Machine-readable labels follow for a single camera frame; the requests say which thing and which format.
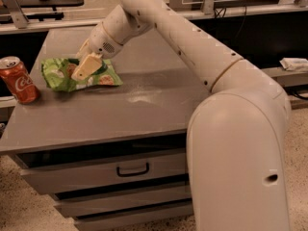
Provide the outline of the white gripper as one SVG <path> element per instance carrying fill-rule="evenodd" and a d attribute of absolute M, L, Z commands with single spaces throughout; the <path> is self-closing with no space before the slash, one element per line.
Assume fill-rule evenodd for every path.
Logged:
<path fill-rule="evenodd" d="M 104 29 L 103 23 L 97 24 L 90 33 L 89 39 L 86 39 L 76 58 L 81 60 L 79 65 L 73 71 L 71 78 L 75 81 L 83 81 L 98 70 L 102 65 L 103 59 L 110 59 L 117 55 L 122 49 L 122 45 L 117 43 Z"/>

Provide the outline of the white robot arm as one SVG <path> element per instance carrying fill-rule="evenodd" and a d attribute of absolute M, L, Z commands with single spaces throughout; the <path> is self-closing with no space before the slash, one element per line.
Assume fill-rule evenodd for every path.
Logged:
<path fill-rule="evenodd" d="M 80 48 L 73 79 L 87 78 L 150 28 L 210 93 L 187 130 L 196 230 L 291 231 L 283 174 L 291 114 L 286 92 L 164 0 L 120 0 Z"/>

